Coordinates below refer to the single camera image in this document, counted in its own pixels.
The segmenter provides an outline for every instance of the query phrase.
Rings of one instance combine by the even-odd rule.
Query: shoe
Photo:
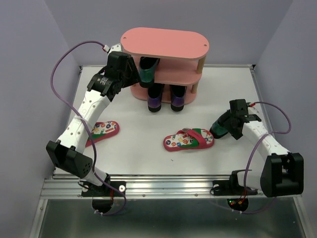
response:
[[[171,85],[170,86],[170,107],[173,111],[179,112],[183,110],[185,105],[185,86]]]
[[[150,112],[156,113],[161,109],[164,84],[155,83],[148,89],[148,108]]]
[[[141,78],[140,86],[149,88],[154,84],[155,68],[159,64],[159,58],[141,57],[139,74]]]

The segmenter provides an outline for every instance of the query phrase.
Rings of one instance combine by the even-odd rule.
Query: sandal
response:
[[[115,121],[107,121],[107,122],[96,122],[93,130],[92,136],[94,142],[101,141],[103,139],[112,137],[119,133],[120,127],[119,124]],[[90,139],[87,140],[86,147],[91,145]]]
[[[199,128],[184,128],[175,135],[165,137],[163,142],[168,151],[207,149],[213,144],[213,135],[208,130]]]

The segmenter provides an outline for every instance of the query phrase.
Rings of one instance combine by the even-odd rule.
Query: green strap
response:
[[[193,128],[194,131],[198,132],[200,135],[202,134],[202,130],[199,129],[199,128]],[[197,147],[199,146],[199,142],[198,140],[196,140],[194,137],[193,137],[193,143],[189,144],[189,145],[181,145],[180,147],[181,148],[188,148],[188,147]]]

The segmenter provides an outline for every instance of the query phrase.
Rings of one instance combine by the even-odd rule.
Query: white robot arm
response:
[[[109,176],[95,167],[93,160],[83,155],[88,134],[82,120],[93,128],[101,113],[111,103],[122,88],[140,82],[140,76],[131,55],[123,53],[121,44],[114,45],[108,53],[107,66],[95,74],[87,86],[87,91],[78,110],[82,118],[75,116],[65,132],[55,141],[49,141],[46,150],[54,165],[95,186],[109,183]]]
[[[230,133],[235,139],[242,136],[258,144],[268,134],[261,119],[244,99],[230,101],[227,110],[212,125],[210,132],[216,139]],[[268,134],[257,151],[264,160],[262,171],[247,171],[246,186],[261,190],[267,197],[301,194],[304,189],[304,159],[299,153],[291,153]],[[215,195],[240,195],[244,191],[245,170],[233,171],[229,181],[214,181]]]

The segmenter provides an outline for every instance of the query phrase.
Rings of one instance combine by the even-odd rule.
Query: purple cable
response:
[[[107,186],[109,189],[112,189],[113,191],[116,191],[117,193],[119,193],[120,195],[122,195],[123,198],[124,198],[124,204],[122,205],[122,207],[121,207],[119,210],[117,210],[117,211],[115,211],[115,212],[113,212],[113,213],[103,214],[103,213],[100,213],[99,211],[95,211],[96,213],[98,213],[98,214],[100,214],[100,215],[102,215],[102,216],[108,216],[108,215],[117,214],[118,212],[120,212],[120,211],[125,207],[125,205],[126,205],[126,203],[127,203],[127,199],[126,199],[126,197],[125,197],[125,194],[122,193],[122,192],[120,192],[118,189],[112,187],[111,185],[107,184],[105,181],[103,181],[103,180],[95,173],[95,165],[96,165],[96,161],[97,161],[97,150],[96,150],[96,145],[95,145],[94,140],[93,140],[93,136],[92,136],[92,134],[91,134],[91,132],[90,132],[90,130],[89,130],[89,127],[88,127],[86,121],[84,120],[84,118],[80,115],[80,113],[79,113],[68,101],[66,101],[65,99],[63,99],[63,98],[56,92],[55,87],[54,87],[54,85],[53,85],[54,74],[55,74],[55,71],[56,71],[58,65],[61,63],[61,61],[62,61],[70,52],[72,52],[74,49],[76,49],[77,47],[79,47],[79,46],[81,46],[81,45],[87,44],[87,43],[95,43],[95,44],[98,44],[98,45],[102,46],[102,48],[104,48],[104,46],[105,46],[104,44],[102,44],[102,43],[99,42],[99,41],[84,41],[84,42],[81,42],[81,43],[75,45],[75,46],[72,47],[70,50],[68,50],[68,51],[57,61],[57,63],[55,64],[55,66],[54,66],[54,68],[53,68],[53,71],[52,71],[52,74],[51,74],[51,89],[52,89],[53,93],[54,93],[62,102],[64,102],[67,106],[69,106],[69,107],[75,112],[75,114],[80,118],[80,120],[82,121],[82,124],[84,125],[84,128],[85,128],[85,130],[86,130],[86,132],[87,132],[87,134],[88,134],[88,137],[89,137],[89,139],[90,139],[90,141],[91,141],[91,144],[92,144],[92,147],[93,147],[93,151],[94,151],[94,161],[93,161],[92,171],[93,171],[94,175],[96,176],[96,178],[97,178],[98,180],[100,180],[100,182],[102,182],[102,183],[103,183],[105,186]]]

